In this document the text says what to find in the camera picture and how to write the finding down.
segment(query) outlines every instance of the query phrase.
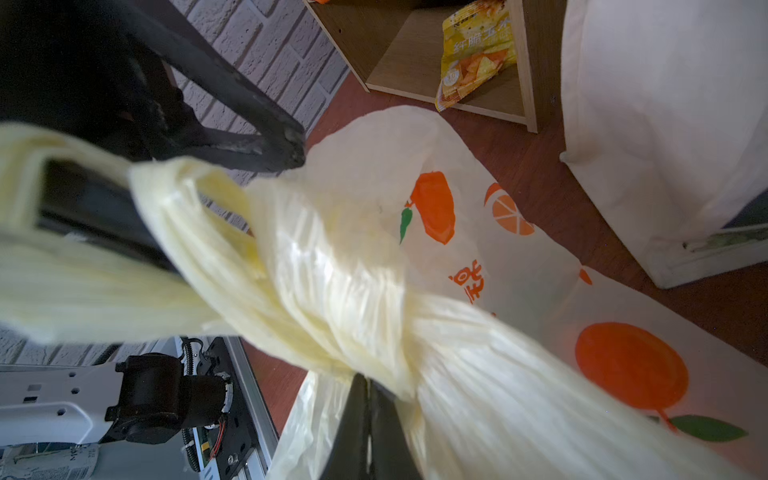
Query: yellow snack bag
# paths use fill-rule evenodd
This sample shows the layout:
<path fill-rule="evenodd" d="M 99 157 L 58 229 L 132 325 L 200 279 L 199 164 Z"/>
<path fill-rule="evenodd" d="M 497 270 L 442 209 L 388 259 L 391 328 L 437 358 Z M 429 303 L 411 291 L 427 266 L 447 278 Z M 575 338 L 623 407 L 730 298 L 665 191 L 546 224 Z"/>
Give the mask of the yellow snack bag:
<path fill-rule="evenodd" d="M 517 59 L 505 0 L 478 0 L 442 23 L 443 53 L 435 106 L 443 111 Z"/>

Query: white brick wall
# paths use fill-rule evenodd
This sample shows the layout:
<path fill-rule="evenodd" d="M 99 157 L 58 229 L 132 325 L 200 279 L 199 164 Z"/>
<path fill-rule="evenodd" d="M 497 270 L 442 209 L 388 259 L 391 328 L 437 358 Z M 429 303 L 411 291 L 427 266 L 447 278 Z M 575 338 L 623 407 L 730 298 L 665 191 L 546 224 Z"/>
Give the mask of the white brick wall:
<path fill-rule="evenodd" d="M 147 343 L 125 343 L 112 356 L 121 362 L 130 355 L 158 351 L 163 340 Z M 60 365 L 88 366 L 104 352 L 108 343 L 38 345 L 10 329 L 0 327 L 0 365 Z"/>
<path fill-rule="evenodd" d="M 301 0 L 171 1 L 228 62 L 312 130 L 349 69 Z M 253 132 L 205 90 L 174 75 L 203 125 Z"/>

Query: white fabric bag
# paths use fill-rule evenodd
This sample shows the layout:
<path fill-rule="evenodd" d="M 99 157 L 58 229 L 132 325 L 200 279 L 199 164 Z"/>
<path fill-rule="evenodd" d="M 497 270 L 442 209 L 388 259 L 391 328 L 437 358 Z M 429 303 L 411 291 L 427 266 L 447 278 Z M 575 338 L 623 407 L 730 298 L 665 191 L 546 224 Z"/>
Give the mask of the white fabric bag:
<path fill-rule="evenodd" d="M 659 287 L 768 260 L 766 84 L 764 0 L 568 2 L 562 159 Z"/>

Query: white plastic bag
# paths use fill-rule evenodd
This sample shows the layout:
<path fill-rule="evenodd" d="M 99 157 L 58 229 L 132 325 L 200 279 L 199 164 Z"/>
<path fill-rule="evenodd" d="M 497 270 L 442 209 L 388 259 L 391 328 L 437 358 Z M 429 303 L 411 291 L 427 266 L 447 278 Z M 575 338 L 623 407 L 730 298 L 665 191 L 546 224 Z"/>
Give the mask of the white plastic bag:
<path fill-rule="evenodd" d="M 443 173 L 452 192 L 455 233 L 447 244 L 426 233 L 429 208 L 418 204 L 410 207 L 412 219 L 402 235 L 403 204 L 412 203 L 413 184 L 425 172 Z M 657 419 L 716 419 L 745 429 L 741 438 L 725 441 L 721 435 L 704 444 L 760 477 L 768 475 L 768 461 L 760 454 L 768 449 L 768 418 L 763 414 L 768 369 L 645 295 L 582 266 L 539 227 L 533 225 L 532 233 L 530 228 L 511 231 L 514 225 L 525 225 L 524 212 L 507 208 L 515 208 L 507 192 L 452 128 L 431 112 L 395 108 L 354 121 L 317 144 L 304 168 L 284 175 L 358 204 L 371 203 L 368 215 L 378 217 L 395 241 L 403 237 L 400 247 L 411 290 L 418 287 L 463 303 L 473 301 L 540 342 L 576 372 L 580 367 L 574 349 L 580 333 L 595 323 L 636 326 L 666 343 L 685 362 L 688 389 L 677 403 L 665 406 L 666 412 L 638 412 Z M 474 260 L 482 266 L 478 281 L 470 278 L 459 285 L 460 270 L 475 265 Z M 484 288 L 470 300 L 468 290 L 476 286 Z M 634 365 L 640 365 L 645 358 L 635 355 Z M 605 366 L 635 380 L 637 389 L 649 388 L 632 365 Z M 664 379 L 664 374 L 646 376 Z M 661 428 L 674 429 L 664 423 Z M 695 429 L 678 429 L 676 435 L 707 436 L 697 435 Z"/>
<path fill-rule="evenodd" d="M 371 114 L 334 139 L 316 155 L 354 162 L 399 151 L 416 174 L 435 155 L 469 154 L 437 114 L 417 108 Z M 377 151 L 382 142 L 388 147 Z M 271 479 L 313 480 L 322 471 L 354 372 L 398 396 L 425 479 L 746 478 L 489 313 L 410 286 L 399 239 L 382 228 L 396 218 L 378 210 L 384 203 L 399 210 L 402 196 L 377 203 L 363 184 L 347 189 L 359 196 L 342 195 L 317 181 L 312 165 L 324 162 L 315 160 L 310 155 L 306 170 L 257 178 L 244 190 L 190 158 L 129 172 L 144 222 L 184 279 L 248 341 L 313 371 Z M 399 194 L 407 196 L 412 182 L 402 179 Z M 256 238 L 213 215 L 199 193 L 242 215 Z M 182 319 L 155 320 L 158 332 L 184 328 Z M 51 321 L 51 330 L 60 328 Z"/>

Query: orange slice print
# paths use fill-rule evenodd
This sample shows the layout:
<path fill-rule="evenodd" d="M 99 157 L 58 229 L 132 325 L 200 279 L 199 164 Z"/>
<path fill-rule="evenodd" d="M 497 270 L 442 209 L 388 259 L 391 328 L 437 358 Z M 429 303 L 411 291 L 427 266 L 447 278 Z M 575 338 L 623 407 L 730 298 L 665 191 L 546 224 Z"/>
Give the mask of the orange slice print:
<path fill-rule="evenodd" d="M 416 180 L 411 201 L 402 211 L 400 243 L 411 223 L 411 206 L 419 211 L 427 235 L 443 245 L 451 241 L 456 228 L 456 214 L 453 211 L 453 194 L 442 172 L 421 174 Z"/>
<path fill-rule="evenodd" d="M 488 187 L 488 191 L 485 192 L 485 202 L 483 205 L 487 205 L 491 196 L 499 190 L 504 192 L 498 183 Z M 506 192 L 493 202 L 493 218 L 496 220 L 496 223 L 508 232 L 525 236 L 535 231 L 533 224 L 525 221 L 520 212 L 518 212 L 515 201 Z"/>

